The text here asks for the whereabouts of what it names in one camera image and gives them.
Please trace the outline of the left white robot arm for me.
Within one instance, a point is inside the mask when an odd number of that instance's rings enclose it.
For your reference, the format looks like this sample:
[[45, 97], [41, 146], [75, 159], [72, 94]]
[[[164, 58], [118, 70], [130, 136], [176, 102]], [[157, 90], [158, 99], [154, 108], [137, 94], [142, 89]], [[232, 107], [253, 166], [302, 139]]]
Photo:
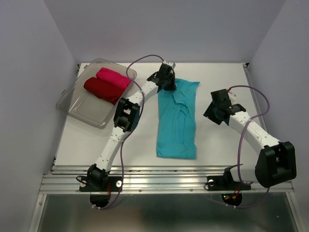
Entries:
[[113, 160], [121, 144], [137, 127], [145, 102], [162, 90], [176, 90], [175, 66], [174, 62], [163, 61], [159, 70], [148, 77], [136, 93], [118, 101], [113, 118], [113, 130], [102, 153], [87, 170], [87, 184], [96, 190], [106, 188]]

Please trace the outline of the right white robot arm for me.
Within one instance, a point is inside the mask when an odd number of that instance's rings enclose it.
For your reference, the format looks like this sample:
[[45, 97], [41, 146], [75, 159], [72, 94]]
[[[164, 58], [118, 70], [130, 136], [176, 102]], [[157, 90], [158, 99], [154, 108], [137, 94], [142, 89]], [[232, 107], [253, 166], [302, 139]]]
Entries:
[[254, 167], [245, 167], [240, 157], [234, 166], [225, 168], [222, 175], [210, 176], [209, 190], [250, 190], [256, 182], [265, 188], [296, 178], [295, 147], [291, 142], [281, 142], [253, 121], [246, 109], [235, 103], [235, 95], [229, 89], [211, 92], [212, 101], [204, 116], [220, 125], [225, 123], [240, 134], [238, 155], [243, 141], [257, 153]]

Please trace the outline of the turquoise t shirt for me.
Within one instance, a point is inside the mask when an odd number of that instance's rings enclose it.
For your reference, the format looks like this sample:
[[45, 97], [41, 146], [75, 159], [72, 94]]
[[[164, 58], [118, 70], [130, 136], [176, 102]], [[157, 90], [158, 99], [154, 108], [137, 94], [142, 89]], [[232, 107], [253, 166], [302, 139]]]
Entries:
[[158, 134], [156, 156], [194, 160], [197, 157], [196, 92], [200, 82], [176, 79], [176, 90], [158, 93]]

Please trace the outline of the clear plastic bin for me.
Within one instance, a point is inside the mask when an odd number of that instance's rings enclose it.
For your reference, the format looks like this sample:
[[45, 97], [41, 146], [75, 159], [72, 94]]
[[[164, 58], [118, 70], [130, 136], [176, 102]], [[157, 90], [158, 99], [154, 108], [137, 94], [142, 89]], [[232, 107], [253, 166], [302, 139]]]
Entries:
[[84, 89], [84, 83], [91, 77], [95, 77], [101, 68], [107, 68], [120, 73], [128, 74], [130, 78], [136, 79], [137, 72], [126, 66], [97, 58], [86, 68], [80, 68], [80, 75], [69, 89], [63, 91], [60, 100], [56, 103], [56, 109], [92, 127], [103, 129], [116, 110], [116, 106], [99, 99]]

